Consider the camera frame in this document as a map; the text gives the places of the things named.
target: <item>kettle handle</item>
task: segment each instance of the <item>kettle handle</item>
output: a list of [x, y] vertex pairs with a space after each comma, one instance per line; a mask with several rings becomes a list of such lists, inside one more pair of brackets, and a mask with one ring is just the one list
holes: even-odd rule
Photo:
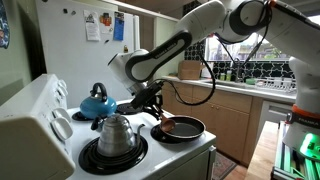
[[95, 83], [93, 85], [93, 88], [90, 91], [91, 96], [94, 97], [98, 93], [98, 87], [100, 88], [100, 91], [101, 91], [101, 101], [106, 102], [108, 94], [107, 94], [106, 88], [104, 87], [104, 85], [102, 83]]

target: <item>wooden floor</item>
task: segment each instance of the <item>wooden floor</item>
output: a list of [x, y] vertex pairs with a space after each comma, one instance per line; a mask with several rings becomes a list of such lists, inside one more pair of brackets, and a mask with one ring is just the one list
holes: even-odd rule
[[225, 180], [243, 180], [247, 174], [247, 168], [241, 165], [237, 165], [231, 173], [225, 178]]

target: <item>drawer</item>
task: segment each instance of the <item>drawer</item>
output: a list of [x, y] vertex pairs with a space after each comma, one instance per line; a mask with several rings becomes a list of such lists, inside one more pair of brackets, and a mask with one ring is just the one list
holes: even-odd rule
[[[185, 84], [185, 83], [178, 83], [178, 82], [173, 82], [173, 84], [176, 87], [176, 89], [180, 95], [192, 97], [193, 85]], [[164, 83], [162, 89], [174, 92], [173, 87], [167, 82]]]
[[[210, 88], [194, 86], [193, 97], [199, 100], [203, 100], [209, 95], [210, 91]], [[241, 112], [250, 113], [251, 101], [252, 96], [249, 95], [215, 90], [213, 96], [208, 102]]]

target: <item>sink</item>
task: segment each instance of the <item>sink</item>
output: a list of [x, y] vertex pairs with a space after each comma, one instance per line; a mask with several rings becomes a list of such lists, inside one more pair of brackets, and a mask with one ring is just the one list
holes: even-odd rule
[[[207, 84], [212, 84], [212, 81], [202, 81], [204, 83]], [[220, 85], [220, 86], [228, 86], [228, 87], [234, 87], [234, 88], [241, 88], [241, 89], [253, 89], [253, 87], [251, 87], [250, 85], [246, 85], [245, 83], [235, 83], [232, 81], [220, 81], [220, 80], [216, 80], [216, 85]]]

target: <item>container on counter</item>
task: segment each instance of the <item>container on counter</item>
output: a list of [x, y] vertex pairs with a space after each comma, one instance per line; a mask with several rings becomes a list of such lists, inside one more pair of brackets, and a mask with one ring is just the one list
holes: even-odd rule
[[226, 79], [226, 74], [225, 73], [220, 73], [220, 80], [224, 81]]
[[226, 81], [231, 81], [231, 72], [232, 71], [227, 71], [227, 77], [226, 77]]

